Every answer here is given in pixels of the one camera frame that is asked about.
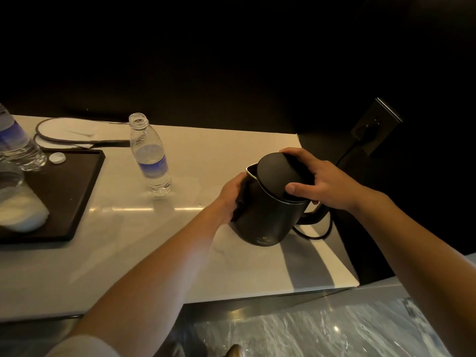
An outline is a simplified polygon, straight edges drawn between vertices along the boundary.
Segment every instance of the blue label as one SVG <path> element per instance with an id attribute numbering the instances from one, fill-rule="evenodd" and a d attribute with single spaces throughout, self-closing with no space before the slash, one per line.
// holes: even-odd
<path id="1" fill-rule="evenodd" d="M 157 179 L 163 177 L 167 173 L 169 167 L 167 166 L 167 159 L 164 157 L 158 162 L 151 164 L 138 163 L 140 170 L 146 178 Z"/>
<path id="2" fill-rule="evenodd" d="M 0 131 L 0 150 L 2 151 L 23 148 L 29 141 L 29 136 L 16 121 L 5 130 Z"/>

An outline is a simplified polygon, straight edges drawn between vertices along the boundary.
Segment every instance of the black electric kettle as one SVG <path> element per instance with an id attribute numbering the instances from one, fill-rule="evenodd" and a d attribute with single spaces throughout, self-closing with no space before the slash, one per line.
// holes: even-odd
<path id="1" fill-rule="evenodd" d="M 292 155 L 265 155 L 246 172 L 231 221 L 237 234 L 251 244 L 273 246 L 295 224 L 315 224 L 329 211 L 319 203 L 314 211 L 305 213 L 310 200 L 285 191 L 292 182 L 314 185 L 314 175 Z"/>

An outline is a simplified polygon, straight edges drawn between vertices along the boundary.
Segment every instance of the wall outlet plate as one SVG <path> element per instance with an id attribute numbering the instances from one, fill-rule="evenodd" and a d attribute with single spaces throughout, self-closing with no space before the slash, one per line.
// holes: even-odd
<path id="1" fill-rule="evenodd" d="M 378 122 L 378 128 L 374 137 L 361 145 L 361 148 L 369 156 L 372 155 L 390 133 L 403 122 L 403 119 L 388 103 L 378 97 L 351 130 L 352 135 L 355 137 L 356 131 L 361 126 L 372 125 L 375 121 Z"/>

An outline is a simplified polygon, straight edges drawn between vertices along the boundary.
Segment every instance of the white bottle cap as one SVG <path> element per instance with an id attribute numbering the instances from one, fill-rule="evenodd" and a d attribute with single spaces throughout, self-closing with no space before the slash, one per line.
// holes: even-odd
<path id="1" fill-rule="evenodd" d="M 63 161 L 66 160 L 66 155 L 63 153 L 53 153 L 50 155 L 50 162 L 53 164 L 61 164 Z"/>

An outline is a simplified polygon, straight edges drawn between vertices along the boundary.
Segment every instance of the countertop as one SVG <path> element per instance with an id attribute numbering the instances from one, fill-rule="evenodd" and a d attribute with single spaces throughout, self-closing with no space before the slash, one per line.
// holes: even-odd
<path id="1" fill-rule="evenodd" d="M 15 119 L 33 135 L 45 118 Z M 129 126 L 123 127 L 128 135 Z M 152 198 L 129 148 L 102 148 L 106 160 L 73 240 L 0 246 L 0 321 L 87 312 L 116 280 L 211 203 L 229 179 L 268 153 L 300 146 L 295 134 L 153 127 L 172 176 L 167 198 Z M 326 217 L 306 232 L 325 230 L 327 223 Z M 187 303 L 356 286 L 336 228 L 326 241 L 290 233 L 276 246 L 258 247 L 226 225 L 218 230 Z"/>

